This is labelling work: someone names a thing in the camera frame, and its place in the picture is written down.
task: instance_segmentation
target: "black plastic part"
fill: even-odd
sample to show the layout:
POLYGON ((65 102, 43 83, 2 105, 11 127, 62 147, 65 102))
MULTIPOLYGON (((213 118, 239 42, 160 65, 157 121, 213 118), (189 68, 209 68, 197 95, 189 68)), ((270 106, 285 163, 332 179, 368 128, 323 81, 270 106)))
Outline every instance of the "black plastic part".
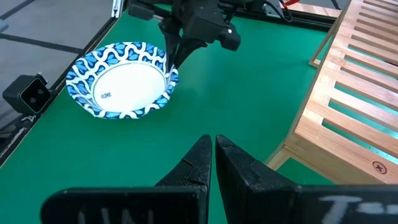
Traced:
MULTIPOLYGON (((283 9, 284 16, 287 17, 288 14, 283 9)), ((304 29, 312 29, 319 30, 323 32, 328 32, 332 27, 333 23, 336 21, 335 17, 330 16, 320 16, 307 12, 300 11, 292 11, 292 22, 286 22, 281 18, 267 16, 267 14, 263 12, 255 12, 255 11, 246 11, 244 9, 238 9, 235 13, 236 16, 246 18, 246 19, 255 19, 258 21, 264 22, 273 22, 276 24, 284 24, 287 26, 295 26, 304 29)))
POLYGON ((2 93, 2 97, 18 113, 40 113, 51 99, 47 82, 41 75, 20 75, 2 93))
POLYGON ((183 13, 176 17, 183 24, 183 37, 199 39, 212 44, 219 34, 229 27, 223 17, 223 11, 215 1, 187 1, 180 6, 183 13))
POLYGON ((207 47, 207 44, 199 39, 182 38, 178 46, 177 53, 175 53, 174 65, 179 68, 185 59, 196 49, 200 47, 207 47))
POLYGON ((222 135, 216 137, 217 178, 229 224, 286 223, 296 184, 222 135))
POLYGON ((258 12, 262 14, 266 14, 264 12, 264 1, 263 0, 254 0, 251 2, 248 2, 244 5, 247 11, 249 12, 258 12))
POLYGON ((235 25, 230 24, 229 29, 222 31, 220 37, 220 44, 223 48, 236 51, 241 45, 241 36, 236 31, 235 25))
POLYGON ((144 4, 135 2, 129 6, 129 15, 134 16, 143 20, 151 20, 154 17, 155 12, 144 4))
POLYGON ((182 24, 171 17, 164 18, 162 22, 159 23, 160 31, 162 32, 166 42, 167 71, 171 70, 176 58, 175 54, 177 53, 177 47, 181 40, 181 27, 182 24))
POLYGON ((200 187, 68 189, 45 201, 43 224, 206 223, 200 187))
POLYGON ((155 187, 74 188, 49 197, 43 224, 206 224, 212 143, 202 136, 155 187))
POLYGON ((229 224, 393 224, 398 220, 398 185, 297 185, 220 135, 216 167, 229 224))
POLYGON ((193 186, 210 191, 212 142, 205 134, 156 186, 193 186))

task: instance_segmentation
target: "paper bowl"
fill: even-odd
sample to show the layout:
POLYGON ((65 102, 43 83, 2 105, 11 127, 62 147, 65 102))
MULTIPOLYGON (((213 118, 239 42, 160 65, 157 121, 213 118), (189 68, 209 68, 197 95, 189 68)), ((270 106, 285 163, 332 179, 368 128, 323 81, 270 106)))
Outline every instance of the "paper bowl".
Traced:
POLYGON ((163 108, 178 83, 165 52, 145 42, 119 42, 79 58, 66 76, 69 95, 97 118, 137 119, 163 108))

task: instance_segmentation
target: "green table surface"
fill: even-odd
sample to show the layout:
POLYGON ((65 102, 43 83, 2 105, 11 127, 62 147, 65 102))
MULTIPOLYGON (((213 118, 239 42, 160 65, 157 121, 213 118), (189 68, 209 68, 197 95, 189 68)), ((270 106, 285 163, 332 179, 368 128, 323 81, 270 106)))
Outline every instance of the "green table surface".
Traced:
MULTIPOLYGON (((265 161, 292 124, 315 74, 308 60, 326 34, 233 22, 238 51, 217 42, 194 52, 170 102, 142 119, 94 118, 63 90, 0 169, 0 223, 40 223, 43 201, 69 187, 154 185, 202 134, 224 134, 265 161)), ((145 41, 164 49, 157 23, 124 14, 100 45, 145 41)), ((330 183, 293 160, 279 172, 300 184, 330 183)), ((215 164, 209 219, 226 223, 215 164)))

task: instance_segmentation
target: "blue pattern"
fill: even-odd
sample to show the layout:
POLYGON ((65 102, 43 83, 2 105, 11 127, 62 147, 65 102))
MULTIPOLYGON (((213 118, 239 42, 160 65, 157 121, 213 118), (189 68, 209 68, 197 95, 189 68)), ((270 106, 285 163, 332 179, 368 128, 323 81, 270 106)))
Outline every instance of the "blue pattern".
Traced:
POLYGON ((165 92, 152 104, 148 105, 149 108, 121 113, 103 111, 98 107, 91 93, 94 81, 103 71, 120 63, 121 57, 126 54, 128 55, 127 61, 140 60, 145 63, 151 63, 163 71, 165 76, 168 75, 165 73, 166 60, 164 51, 145 42, 119 42, 88 53, 75 62, 72 69, 66 75, 66 81, 69 95, 93 116, 105 119, 141 118, 153 110, 163 108, 169 102, 168 98, 170 98, 174 86, 178 83, 178 71, 175 67, 173 67, 171 74, 166 78, 167 87, 165 92), (162 61, 155 59, 155 57, 160 57, 162 61))
POLYGON ((105 67, 104 66, 99 66, 98 67, 98 70, 95 72, 95 75, 99 75, 103 70, 105 70, 105 67))
POLYGON ((77 75, 76 75, 76 73, 73 71, 73 70, 70 70, 68 73, 67 73, 67 76, 66 76, 66 80, 73 80, 74 78, 76 78, 77 77, 77 75))
POLYGON ((87 84, 88 84, 88 88, 91 90, 91 86, 93 85, 93 82, 94 82, 94 76, 92 76, 92 75, 90 75, 87 79, 86 79, 86 82, 87 82, 87 84))

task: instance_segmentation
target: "black robotic arm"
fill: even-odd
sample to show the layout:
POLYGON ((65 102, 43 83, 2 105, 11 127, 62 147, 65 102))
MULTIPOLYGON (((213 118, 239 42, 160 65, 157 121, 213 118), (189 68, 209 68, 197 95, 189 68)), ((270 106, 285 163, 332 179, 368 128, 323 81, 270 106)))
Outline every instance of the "black robotic arm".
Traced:
POLYGON ((194 50, 216 40, 225 49, 237 50, 241 37, 230 21, 234 10, 249 1, 252 0, 233 0, 232 10, 227 11, 220 9, 217 0, 131 0, 129 14, 145 20, 154 15, 162 18, 159 27, 165 37, 170 70, 173 64, 177 68, 181 66, 194 50), (171 4, 172 10, 169 12, 156 4, 171 4))

